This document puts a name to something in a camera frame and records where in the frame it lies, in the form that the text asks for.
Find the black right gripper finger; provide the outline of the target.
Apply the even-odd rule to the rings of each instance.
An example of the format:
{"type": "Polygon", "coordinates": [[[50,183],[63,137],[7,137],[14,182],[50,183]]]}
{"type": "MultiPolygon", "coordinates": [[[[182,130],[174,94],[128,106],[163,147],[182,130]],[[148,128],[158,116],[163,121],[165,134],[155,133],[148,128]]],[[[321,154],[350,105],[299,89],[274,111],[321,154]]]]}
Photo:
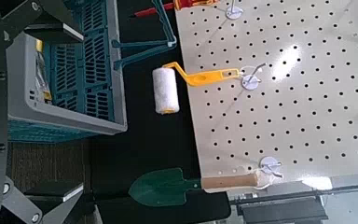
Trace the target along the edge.
{"type": "Polygon", "coordinates": [[[1,211],[16,224],[63,224],[83,191],[83,183],[52,181],[21,192],[7,176],[1,211]]]}
{"type": "Polygon", "coordinates": [[[62,0],[0,0],[6,46],[21,33],[54,44],[84,40],[62,0]]]}

